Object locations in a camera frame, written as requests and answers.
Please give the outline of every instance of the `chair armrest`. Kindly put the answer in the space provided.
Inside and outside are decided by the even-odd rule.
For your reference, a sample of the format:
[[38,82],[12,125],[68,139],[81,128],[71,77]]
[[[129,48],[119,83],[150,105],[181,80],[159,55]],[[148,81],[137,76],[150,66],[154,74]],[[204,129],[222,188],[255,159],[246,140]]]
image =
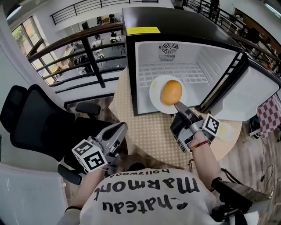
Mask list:
[[82,177],[80,175],[78,175],[76,171],[71,171],[61,164],[58,165],[58,173],[65,180],[67,180],[70,183],[73,183],[75,185],[79,185],[82,181]]
[[81,102],[76,106],[75,110],[80,113],[99,115],[101,107],[91,102]]

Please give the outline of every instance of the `ceiling light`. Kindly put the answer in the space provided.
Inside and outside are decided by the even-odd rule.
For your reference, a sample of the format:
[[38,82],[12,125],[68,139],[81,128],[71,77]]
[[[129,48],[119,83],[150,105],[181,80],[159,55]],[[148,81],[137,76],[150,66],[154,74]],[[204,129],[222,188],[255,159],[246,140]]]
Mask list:
[[269,4],[265,3],[266,7],[269,8],[272,12],[274,12],[275,15],[277,15],[279,18],[281,18],[281,14],[274,9],[273,7],[271,7]]
[[21,7],[22,6],[19,4],[16,4],[14,7],[12,7],[8,12],[7,20],[10,19],[13,15],[15,15],[21,9]]

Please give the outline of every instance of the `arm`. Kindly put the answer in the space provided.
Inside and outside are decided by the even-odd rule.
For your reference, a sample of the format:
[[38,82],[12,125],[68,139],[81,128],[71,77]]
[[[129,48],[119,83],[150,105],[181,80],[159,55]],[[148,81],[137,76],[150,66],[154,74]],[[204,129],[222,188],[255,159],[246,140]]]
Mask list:
[[[189,148],[207,140],[207,137],[202,131],[197,131],[194,135],[194,140],[188,145]],[[217,162],[211,147],[208,144],[197,147],[192,152],[192,156],[196,165],[196,169],[200,180],[207,189],[212,191],[211,183],[213,179],[220,176],[220,165]]]
[[69,206],[82,209],[98,184],[104,179],[104,174],[105,171],[102,169],[88,173],[83,179],[81,186],[77,190]]

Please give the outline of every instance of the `fridge vent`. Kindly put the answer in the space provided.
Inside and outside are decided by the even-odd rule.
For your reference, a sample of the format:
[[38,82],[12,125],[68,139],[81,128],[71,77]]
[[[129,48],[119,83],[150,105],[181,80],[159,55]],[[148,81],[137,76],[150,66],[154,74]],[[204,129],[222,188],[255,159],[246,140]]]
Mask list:
[[160,62],[172,62],[175,59],[175,54],[161,54],[159,55]]
[[162,52],[165,54],[174,54],[178,49],[177,43],[164,43],[162,45]]

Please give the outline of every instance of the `white t-shirt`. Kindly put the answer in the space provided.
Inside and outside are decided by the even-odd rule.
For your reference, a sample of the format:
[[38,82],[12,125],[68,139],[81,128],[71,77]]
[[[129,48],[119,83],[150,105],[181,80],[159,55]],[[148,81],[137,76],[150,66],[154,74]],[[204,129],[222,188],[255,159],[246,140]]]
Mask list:
[[219,224],[210,216],[215,204],[215,196],[192,173],[144,169],[104,179],[87,200],[80,219],[78,210],[69,209],[58,225]]

